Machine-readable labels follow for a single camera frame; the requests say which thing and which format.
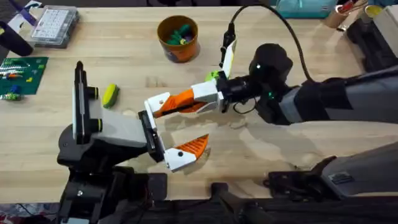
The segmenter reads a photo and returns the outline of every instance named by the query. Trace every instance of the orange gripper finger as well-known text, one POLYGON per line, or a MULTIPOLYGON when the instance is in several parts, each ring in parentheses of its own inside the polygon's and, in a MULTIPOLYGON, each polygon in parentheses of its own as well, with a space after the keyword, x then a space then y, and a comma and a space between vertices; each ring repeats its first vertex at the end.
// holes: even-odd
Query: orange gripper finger
POLYGON ((199 157, 203 154, 203 152, 206 149, 208 140, 209 140, 209 135, 206 134, 202 137, 199 137, 190 142, 182 144, 181 146, 177 146, 176 149, 192 153, 196 156, 197 159, 199 159, 199 157))
POLYGON ((182 106, 187 106, 187 105, 192 105, 189 108, 184 108, 178 112, 180 113, 192 113, 197 110, 199 110, 202 106, 204 106, 206 103, 195 103, 195 100, 193 99, 193 90, 185 90, 182 93, 174 96, 170 96, 166 102, 163 103, 162 107, 160 110, 156 111, 154 113, 155 118, 159 118, 163 116, 163 112, 173 110, 182 106))

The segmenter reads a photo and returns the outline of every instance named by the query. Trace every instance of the wooden tabletop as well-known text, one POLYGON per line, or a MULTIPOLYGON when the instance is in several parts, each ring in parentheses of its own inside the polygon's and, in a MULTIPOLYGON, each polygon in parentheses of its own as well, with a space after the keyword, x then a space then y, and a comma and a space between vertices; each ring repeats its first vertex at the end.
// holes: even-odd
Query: wooden tabletop
MULTIPOLYGON (((72 121, 72 84, 81 60, 88 83, 100 92, 110 83, 121 88, 112 109, 136 116, 144 100, 179 93, 217 70, 219 47, 236 7, 81 8, 81 21, 66 50, 35 49, 50 57, 36 95, 18 103, 0 101, 0 203, 58 202, 68 169, 57 164, 58 137, 72 121), (188 63, 168 61, 156 28, 162 19, 183 14, 199 27, 200 53, 188 63)), ((353 46, 341 32, 319 20, 289 20, 302 44, 307 67, 316 80, 360 73, 353 46)), ((286 27, 260 7, 245 9, 236 20, 238 46, 233 77, 248 73, 256 48, 278 43, 294 61, 288 84, 304 81, 296 46, 286 27)), ((240 116, 171 114, 157 120, 168 145, 209 133, 201 159, 176 173, 147 154, 125 162, 137 172, 166 172, 168 198, 207 198, 212 182, 227 182, 244 197, 270 197, 262 179, 270 171, 309 169, 330 155, 348 156, 398 139, 398 126, 365 122, 310 122, 291 126, 265 123, 256 112, 240 116)))

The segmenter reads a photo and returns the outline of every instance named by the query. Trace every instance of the orange cup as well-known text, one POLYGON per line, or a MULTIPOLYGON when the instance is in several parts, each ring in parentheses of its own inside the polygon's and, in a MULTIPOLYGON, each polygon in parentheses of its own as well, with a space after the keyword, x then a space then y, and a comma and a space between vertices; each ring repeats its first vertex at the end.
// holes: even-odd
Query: orange cup
POLYGON ((186 16, 170 16, 157 27, 157 36, 166 57, 173 62, 187 62, 198 52, 198 26, 195 21, 186 16), (184 45, 170 45, 167 40, 175 30, 184 24, 189 24, 192 30, 192 40, 184 45))

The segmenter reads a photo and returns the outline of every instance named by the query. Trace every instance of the green led light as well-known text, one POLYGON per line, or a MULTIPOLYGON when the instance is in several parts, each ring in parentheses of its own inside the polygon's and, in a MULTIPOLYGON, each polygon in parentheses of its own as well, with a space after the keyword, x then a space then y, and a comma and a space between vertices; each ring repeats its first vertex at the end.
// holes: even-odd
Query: green led light
POLYGON ((271 92, 268 93, 268 97, 269 97, 270 99, 274 99, 274 96, 272 95, 271 92))

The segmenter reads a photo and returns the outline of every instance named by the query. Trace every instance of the yellow-green block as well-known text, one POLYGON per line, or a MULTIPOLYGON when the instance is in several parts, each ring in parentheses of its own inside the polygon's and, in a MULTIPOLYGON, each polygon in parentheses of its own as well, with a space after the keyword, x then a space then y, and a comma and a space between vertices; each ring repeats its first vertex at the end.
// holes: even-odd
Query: yellow-green block
POLYGON ((102 105, 104 108, 111 108, 118 100, 119 87, 116 84, 110 84, 105 91, 104 97, 102 98, 102 105))

